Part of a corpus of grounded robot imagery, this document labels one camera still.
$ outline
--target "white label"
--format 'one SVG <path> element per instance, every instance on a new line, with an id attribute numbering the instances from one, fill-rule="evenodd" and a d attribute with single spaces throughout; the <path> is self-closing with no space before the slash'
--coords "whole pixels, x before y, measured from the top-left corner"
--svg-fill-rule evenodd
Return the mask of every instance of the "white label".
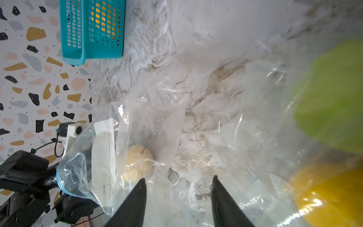
<path id="1" fill-rule="evenodd" d="M 96 139 L 92 146 L 91 191 L 102 207 L 110 206 L 116 183 L 114 119 L 94 123 Z"/>

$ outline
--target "plastic bag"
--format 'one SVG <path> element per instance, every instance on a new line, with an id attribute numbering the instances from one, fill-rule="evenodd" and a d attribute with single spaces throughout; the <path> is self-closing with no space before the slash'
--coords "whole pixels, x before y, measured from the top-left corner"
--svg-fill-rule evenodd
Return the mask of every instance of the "plastic bag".
<path id="1" fill-rule="evenodd" d="M 169 84 L 168 78 L 144 81 L 125 100 L 104 107 L 59 163 L 60 188 L 92 199 L 112 216 L 138 180 L 146 178 L 147 192 L 154 192 L 148 196 L 147 210 L 165 203 L 157 198 L 160 193 L 172 193 L 171 184 L 165 182 L 166 165 L 174 158 L 188 101 L 185 92 Z M 180 199 L 174 199 L 170 203 L 175 206 L 168 208 L 169 219 L 180 211 L 176 206 Z"/>
<path id="2" fill-rule="evenodd" d="M 111 212 L 116 182 L 115 140 L 124 125 L 123 106 L 111 102 L 79 135 L 57 168 L 60 189 L 69 195 L 92 199 Z"/>
<path id="3" fill-rule="evenodd" d="M 144 226 L 193 226 L 187 206 L 167 179 L 182 131 L 188 96 L 173 90 L 168 79 L 154 88 L 139 84 L 124 110 L 129 125 L 120 127 L 116 141 L 118 160 L 113 212 L 117 211 L 138 179 L 145 177 L 147 202 Z M 149 156 L 137 155 L 148 151 Z"/>
<path id="4" fill-rule="evenodd" d="M 235 179 L 225 186 L 257 227 L 363 225 L 363 157 L 351 134 L 362 129 L 363 81 L 355 73 L 363 72 L 363 41 L 345 40 L 294 40 L 246 66 L 231 146 L 248 159 L 255 180 L 249 189 L 233 189 L 242 183 Z"/>

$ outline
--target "white marble surface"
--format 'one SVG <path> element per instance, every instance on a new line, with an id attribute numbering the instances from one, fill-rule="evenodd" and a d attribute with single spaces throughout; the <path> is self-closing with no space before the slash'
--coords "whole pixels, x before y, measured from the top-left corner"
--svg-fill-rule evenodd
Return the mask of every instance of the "white marble surface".
<path id="1" fill-rule="evenodd" d="M 363 25 L 361 1 L 127 0 L 126 5 L 123 57 L 92 64 L 94 114 L 149 77 L 169 76 L 174 89 L 187 92 L 169 180 L 197 213 L 210 205 L 212 175 L 238 170 L 247 176 L 241 183 L 249 181 L 244 157 L 228 148 L 246 63 L 292 38 L 355 33 Z"/>

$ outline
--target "lemon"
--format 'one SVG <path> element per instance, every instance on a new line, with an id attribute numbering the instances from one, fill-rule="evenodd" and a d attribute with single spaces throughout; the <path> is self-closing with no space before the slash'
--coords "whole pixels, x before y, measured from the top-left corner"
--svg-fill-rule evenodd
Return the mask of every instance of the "lemon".
<path id="1" fill-rule="evenodd" d="M 363 226 L 362 165 L 309 165 L 291 181 L 299 214 L 312 226 Z"/>

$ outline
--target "yellow fruit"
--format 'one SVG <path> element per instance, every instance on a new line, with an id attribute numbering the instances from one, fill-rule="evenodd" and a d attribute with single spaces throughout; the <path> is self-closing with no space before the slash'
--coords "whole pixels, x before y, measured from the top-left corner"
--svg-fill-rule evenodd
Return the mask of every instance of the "yellow fruit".
<path id="1" fill-rule="evenodd" d="M 133 145 L 126 153 L 123 177 L 127 182 L 136 183 L 150 175 L 153 168 L 151 152 L 145 146 Z"/>
<path id="2" fill-rule="evenodd" d="M 299 213 L 312 226 L 363 226 L 362 166 L 309 165 L 291 181 Z"/>

